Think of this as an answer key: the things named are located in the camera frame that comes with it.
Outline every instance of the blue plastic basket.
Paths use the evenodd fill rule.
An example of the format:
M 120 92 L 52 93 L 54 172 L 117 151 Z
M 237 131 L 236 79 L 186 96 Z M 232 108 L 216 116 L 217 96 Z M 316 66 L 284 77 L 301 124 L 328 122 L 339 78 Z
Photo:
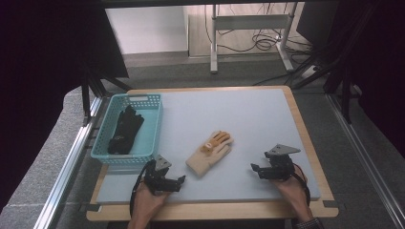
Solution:
M 131 105 L 144 121 L 135 137 L 128 155 L 110 155 L 108 143 L 116 131 L 119 113 Z M 107 113 L 101 123 L 91 156 L 107 164 L 144 164 L 158 152 L 162 116 L 160 94 L 116 94 L 111 98 Z

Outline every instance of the black strap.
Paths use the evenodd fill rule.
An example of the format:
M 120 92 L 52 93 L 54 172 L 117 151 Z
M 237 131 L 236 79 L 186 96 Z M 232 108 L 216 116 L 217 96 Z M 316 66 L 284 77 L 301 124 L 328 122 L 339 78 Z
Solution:
M 298 169 L 300 169 L 301 174 L 305 177 L 304 172 L 303 172 L 303 170 L 301 169 L 301 167 L 298 166 L 298 165 L 295 164 L 295 163 L 294 163 L 294 165 L 296 165 L 296 166 L 298 167 Z M 307 186 L 307 180 L 303 180 L 303 179 L 302 179 L 300 176 L 298 176 L 296 173 L 293 173 L 292 176 L 295 177 L 295 178 L 301 183 L 301 186 L 303 187 L 304 192 L 305 192 L 305 195 L 306 195 L 306 197 L 307 197 L 307 206 L 309 206 L 309 203 L 310 203 L 310 191 L 309 191 L 309 188 L 308 188 L 308 186 Z
M 129 214 L 132 217 L 132 213 L 134 212 L 134 202 L 135 202 L 135 197 L 137 196 L 137 189 L 142 181 L 142 175 L 146 170 L 146 167 L 149 166 L 151 161 L 146 162 L 146 164 L 143 166 L 142 170 L 140 171 L 140 174 L 137 178 L 137 182 L 134 185 L 134 188 L 132 189 L 132 194 L 131 194 L 131 199 L 129 200 Z

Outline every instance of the wrist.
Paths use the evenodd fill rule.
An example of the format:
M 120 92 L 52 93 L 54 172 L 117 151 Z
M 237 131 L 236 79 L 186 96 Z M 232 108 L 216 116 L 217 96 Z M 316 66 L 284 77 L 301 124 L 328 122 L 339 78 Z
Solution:
M 307 222 L 314 219 L 312 211 L 306 204 L 292 204 L 292 209 L 299 222 Z
M 324 225 L 322 224 L 321 220 L 315 218 L 311 221 L 307 222 L 300 222 L 294 225 L 295 229 L 324 229 Z
M 128 229 L 145 229 L 148 225 L 149 220 L 132 218 L 129 221 Z

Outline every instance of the metal stand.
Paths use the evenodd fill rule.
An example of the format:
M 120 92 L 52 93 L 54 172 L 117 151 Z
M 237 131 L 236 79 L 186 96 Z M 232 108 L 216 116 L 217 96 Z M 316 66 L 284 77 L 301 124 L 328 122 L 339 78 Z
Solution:
M 289 14 L 273 15 L 243 15 L 243 16 L 217 16 L 216 5 L 212 6 L 212 44 L 211 44 L 211 73 L 218 72 L 217 31 L 226 30 L 261 30 L 284 29 L 280 43 L 276 45 L 288 72 L 292 72 L 291 62 L 286 52 L 286 42 L 291 29 L 292 20 L 297 9 L 297 2 Z

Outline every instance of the metal frame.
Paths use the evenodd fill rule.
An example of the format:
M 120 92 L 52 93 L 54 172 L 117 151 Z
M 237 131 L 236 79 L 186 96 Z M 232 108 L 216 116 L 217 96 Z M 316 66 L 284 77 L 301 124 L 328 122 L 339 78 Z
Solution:
M 369 176 L 375 191 L 380 196 L 384 206 L 387 209 L 388 214 L 391 216 L 396 228 L 405 228 L 405 214 L 401 209 L 398 200 L 395 198 L 384 178 L 380 175 L 375 167 L 372 158 L 369 156 L 366 148 L 358 137 L 353 126 L 348 123 L 344 116 L 340 113 L 340 104 L 335 96 L 327 94 L 327 99 L 334 109 L 334 112 L 339 120 L 343 130 L 345 131 L 348 139 L 350 140 L 352 147 L 354 148 L 360 163 L 363 165 L 364 170 Z
M 99 108 L 101 107 L 102 102 L 103 99 L 98 97 L 93 101 L 91 107 L 91 116 L 98 115 Z M 92 118 L 91 122 L 89 122 L 86 126 L 80 128 L 75 142 L 71 148 L 71 151 L 69 152 L 65 163 L 63 164 L 59 176 L 54 183 L 54 186 L 51 190 L 50 195 L 48 196 L 47 201 L 44 204 L 44 207 L 42 208 L 41 214 L 39 215 L 36 224 L 33 227 L 34 229 L 48 228 L 50 226 L 53 220 L 54 213 L 56 212 L 59 202 L 62 199 L 71 175 L 75 169 L 75 165 L 77 164 L 80 153 L 85 147 L 86 139 L 94 124 L 95 119 Z
M 292 21 L 295 16 L 298 2 L 294 2 L 288 14 L 273 15 L 241 15 L 217 16 L 217 6 L 212 6 L 212 44 L 211 44 L 211 73 L 218 72 L 217 31 L 225 30 L 259 30 L 259 29 L 284 29 L 280 43 L 276 44 L 277 50 L 283 60 L 287 72 L 294 69 L 286 52 L 286 42 Z

